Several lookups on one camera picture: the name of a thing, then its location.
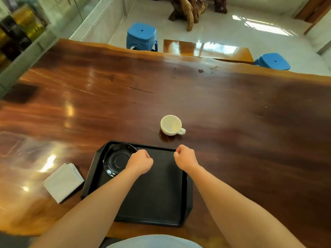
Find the person's left hand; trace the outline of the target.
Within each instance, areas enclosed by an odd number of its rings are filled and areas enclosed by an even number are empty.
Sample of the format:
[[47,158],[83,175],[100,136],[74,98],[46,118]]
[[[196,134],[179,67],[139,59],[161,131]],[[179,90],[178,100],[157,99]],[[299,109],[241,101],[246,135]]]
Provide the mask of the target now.
[[154,161],[145,149],[140,149],[134,154],[131,154],[125,170],[134,172],[137,176],[147,173]]

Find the person's right hand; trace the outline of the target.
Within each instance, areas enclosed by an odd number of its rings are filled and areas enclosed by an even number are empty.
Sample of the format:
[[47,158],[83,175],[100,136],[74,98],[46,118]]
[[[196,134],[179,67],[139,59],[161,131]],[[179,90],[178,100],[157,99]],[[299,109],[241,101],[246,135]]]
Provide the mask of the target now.
[[200,166],[196,159],[195,151],[183,144],[176,149],[174,159],[176,165],[188,174]]

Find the person's right forearm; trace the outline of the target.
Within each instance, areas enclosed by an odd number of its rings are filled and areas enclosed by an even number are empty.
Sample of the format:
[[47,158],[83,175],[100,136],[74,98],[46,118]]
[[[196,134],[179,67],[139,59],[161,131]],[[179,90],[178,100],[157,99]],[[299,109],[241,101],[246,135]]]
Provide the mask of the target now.
[[190,165],[185,171],[232,248],[306,248],[267,210],[200,165]]

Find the person's left forearm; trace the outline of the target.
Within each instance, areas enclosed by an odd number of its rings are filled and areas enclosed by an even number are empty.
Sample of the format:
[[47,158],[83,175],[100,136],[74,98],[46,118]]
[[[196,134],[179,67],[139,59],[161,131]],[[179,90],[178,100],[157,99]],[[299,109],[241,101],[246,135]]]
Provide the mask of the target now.
[[29,248],[98,248],[140,175],[137,168],[125,169],[72,208]]

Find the white ceramic cup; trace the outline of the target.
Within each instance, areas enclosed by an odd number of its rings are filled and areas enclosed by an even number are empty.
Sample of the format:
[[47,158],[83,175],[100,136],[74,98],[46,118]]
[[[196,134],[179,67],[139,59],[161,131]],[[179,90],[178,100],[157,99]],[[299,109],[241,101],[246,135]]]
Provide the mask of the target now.
[[184,135],[186,130],[182,128],[181,120],[174,115],[167,115],[160,122],[162,132],[167,136],[175,136],[177,134]]

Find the black saucer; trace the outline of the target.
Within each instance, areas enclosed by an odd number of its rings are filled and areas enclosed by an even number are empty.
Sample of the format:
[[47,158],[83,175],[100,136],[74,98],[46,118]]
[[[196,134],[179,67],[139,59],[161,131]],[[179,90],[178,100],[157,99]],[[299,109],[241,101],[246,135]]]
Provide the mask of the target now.
[[111,146],[103,158],[103,167],[107,175],[111,178],[118,175],[126,168],[131,155],[136,152],[137,149],[127,143]]

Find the black plastic tray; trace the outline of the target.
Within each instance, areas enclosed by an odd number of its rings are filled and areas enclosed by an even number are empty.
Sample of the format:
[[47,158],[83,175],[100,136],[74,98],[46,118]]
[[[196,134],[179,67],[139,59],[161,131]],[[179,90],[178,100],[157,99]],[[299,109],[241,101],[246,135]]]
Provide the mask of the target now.
[[111,179],[104,170],[103,158],[115,144],[127,143],[145,149],[154,160],[151,169],[141,175],[125,197],[115,221],[181,227],[193,208],[193,181],[175,162],[175,148],[149,146],[111,140],[94,155],[81,193],[81,200]]

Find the person's light shirt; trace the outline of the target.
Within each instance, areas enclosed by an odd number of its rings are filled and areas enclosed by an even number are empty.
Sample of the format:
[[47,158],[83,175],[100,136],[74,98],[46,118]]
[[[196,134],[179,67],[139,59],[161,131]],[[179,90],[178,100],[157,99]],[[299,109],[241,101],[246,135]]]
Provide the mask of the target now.
[[164,234],[151,234],[124,239],[105,248],[203,248],[188,239]]

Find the white folded napkin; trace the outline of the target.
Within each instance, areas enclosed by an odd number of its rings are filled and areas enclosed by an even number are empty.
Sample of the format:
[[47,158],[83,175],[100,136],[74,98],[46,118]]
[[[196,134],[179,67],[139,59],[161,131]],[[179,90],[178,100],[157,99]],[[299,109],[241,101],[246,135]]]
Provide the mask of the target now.
[[56,203],[60,204],[84,181],[73,163],[64,163],[44,181],[43,185]]

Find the wooden bench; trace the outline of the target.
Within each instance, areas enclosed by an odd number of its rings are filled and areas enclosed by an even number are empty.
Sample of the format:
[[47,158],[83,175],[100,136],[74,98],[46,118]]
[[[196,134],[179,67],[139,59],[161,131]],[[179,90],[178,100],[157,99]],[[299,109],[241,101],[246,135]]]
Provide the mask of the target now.
[[212,42],[200,43],[164,39],[163,52],[197,58],[213,58],[225,62],[254,63],[254,59],[248,48],[221,45]]

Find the blue plastic stool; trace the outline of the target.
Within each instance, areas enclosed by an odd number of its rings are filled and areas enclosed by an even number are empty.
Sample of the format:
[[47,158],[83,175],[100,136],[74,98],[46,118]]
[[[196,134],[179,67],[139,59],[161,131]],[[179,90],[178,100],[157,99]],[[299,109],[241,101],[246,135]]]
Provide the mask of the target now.
[[137,22],[127,30],[126,48],[158,52],[157,30],[151,25]]
[[290,70],[290,64],[278,53],[262,54],[253,65],[275,70]]

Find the carved root wood furniture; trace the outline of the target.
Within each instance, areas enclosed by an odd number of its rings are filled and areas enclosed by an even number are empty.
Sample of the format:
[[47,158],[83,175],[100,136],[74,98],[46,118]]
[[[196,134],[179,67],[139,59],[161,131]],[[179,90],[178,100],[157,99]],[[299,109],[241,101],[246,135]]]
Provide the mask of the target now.
[[192,31],[193,25],[199,23],[200,16],[206,11],[208,3],[205,0],[167,0],[174,10],[169,20],[184,20],[187,22],[187,32]]

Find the dark wooden stand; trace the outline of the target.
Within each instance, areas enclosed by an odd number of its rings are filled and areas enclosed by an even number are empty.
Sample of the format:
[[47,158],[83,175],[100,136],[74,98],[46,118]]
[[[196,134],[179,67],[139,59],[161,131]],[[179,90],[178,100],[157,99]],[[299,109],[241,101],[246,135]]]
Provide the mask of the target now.
[[227,14],[227,0],[214,0],[214,11]]

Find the glass display cabinet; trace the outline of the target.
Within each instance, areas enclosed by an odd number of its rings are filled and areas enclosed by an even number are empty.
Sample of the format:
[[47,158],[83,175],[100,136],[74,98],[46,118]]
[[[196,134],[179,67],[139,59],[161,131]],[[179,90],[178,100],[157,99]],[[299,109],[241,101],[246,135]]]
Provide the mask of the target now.
[[22,73],[82,22],[81,0],[0,0],[0,100]]

